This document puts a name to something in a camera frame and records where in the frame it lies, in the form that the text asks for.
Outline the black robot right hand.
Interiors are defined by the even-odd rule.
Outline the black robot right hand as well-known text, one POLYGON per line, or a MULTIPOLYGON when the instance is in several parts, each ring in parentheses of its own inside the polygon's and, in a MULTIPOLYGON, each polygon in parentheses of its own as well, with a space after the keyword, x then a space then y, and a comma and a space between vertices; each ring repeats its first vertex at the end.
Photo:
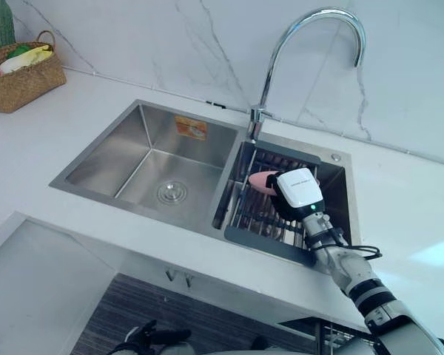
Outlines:
POLYGON ((272 205, 284 220, 300 222, 312 214, 325 212, 320 187, 307 168, 269 175, 266 187, 275 191, 272 205))

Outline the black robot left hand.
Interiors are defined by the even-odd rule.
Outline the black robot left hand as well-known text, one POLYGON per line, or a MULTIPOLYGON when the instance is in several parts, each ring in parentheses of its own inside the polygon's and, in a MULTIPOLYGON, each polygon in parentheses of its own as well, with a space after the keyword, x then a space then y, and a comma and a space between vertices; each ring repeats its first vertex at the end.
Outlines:
POLYGON ((154 319, 146 325, 133 327, 109 354, 155 354, 153 345, 178 345, 192 335, 189 329, 158 331, 156 325, 154 319))

